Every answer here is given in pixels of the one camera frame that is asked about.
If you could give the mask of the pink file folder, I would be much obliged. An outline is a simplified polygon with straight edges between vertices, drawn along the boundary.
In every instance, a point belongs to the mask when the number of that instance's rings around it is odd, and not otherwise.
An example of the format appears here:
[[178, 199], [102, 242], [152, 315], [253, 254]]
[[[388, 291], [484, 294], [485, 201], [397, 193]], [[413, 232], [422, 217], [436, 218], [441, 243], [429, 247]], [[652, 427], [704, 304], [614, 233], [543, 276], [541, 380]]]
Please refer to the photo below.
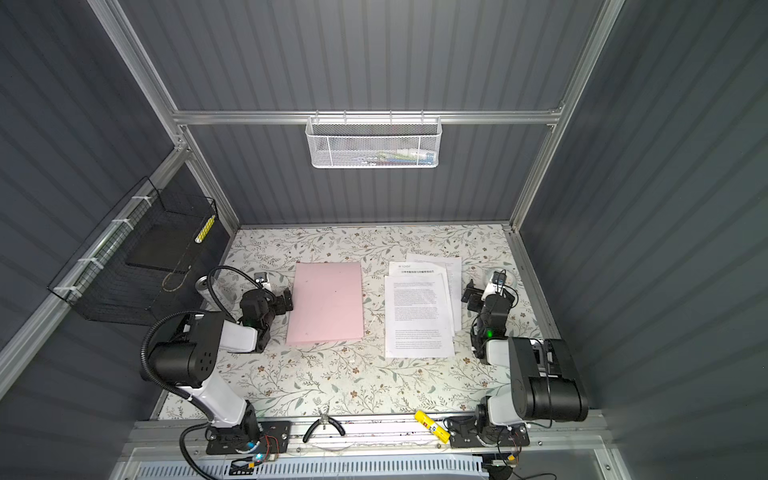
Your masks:
[[286, 344], [359, 341], [363, 336], [361, 265], [357, 262], [298, 263]]

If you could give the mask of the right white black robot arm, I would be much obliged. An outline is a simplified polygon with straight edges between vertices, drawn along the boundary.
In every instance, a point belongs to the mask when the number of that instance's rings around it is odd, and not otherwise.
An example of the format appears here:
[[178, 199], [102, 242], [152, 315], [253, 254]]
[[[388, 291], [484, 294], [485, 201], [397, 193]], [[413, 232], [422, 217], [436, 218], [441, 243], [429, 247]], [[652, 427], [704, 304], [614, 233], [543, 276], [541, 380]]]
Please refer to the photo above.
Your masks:
[[518, 303], [514, 289], [498, 284], [481, 290], [470, 282], [462, 302], [476, 314], [470, 327], [472, 353], [485, 365], [506, 368], [509, 377], [496, 394], [480, 401], [474, 414], [444, 420], [451, 447], [521, 450], [530, 444], [530, 426], [550, 428], [587, 418], [587, 394], [566, 343], [507, 334], [509, 313]]

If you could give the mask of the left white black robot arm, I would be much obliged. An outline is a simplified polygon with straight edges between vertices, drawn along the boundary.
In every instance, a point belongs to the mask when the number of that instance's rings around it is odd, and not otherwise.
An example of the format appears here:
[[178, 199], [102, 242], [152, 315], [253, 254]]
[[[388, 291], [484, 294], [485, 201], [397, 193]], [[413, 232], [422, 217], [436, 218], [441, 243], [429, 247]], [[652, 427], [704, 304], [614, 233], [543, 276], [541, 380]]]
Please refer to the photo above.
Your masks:
[[157, 322], [140, 350], [142, 377], [203, 412], [209, 455], [254, 455], [265, 461], [287, 450], [287, 422], [262, 423], [255, 407], [235, 393], [217, 370], [218, 353], [260, 354], [271, 339], [276, 317], [293, 309], [289, 290], [245, 292], [242, 316], [229, 320], [224, 311], [178, 312]]

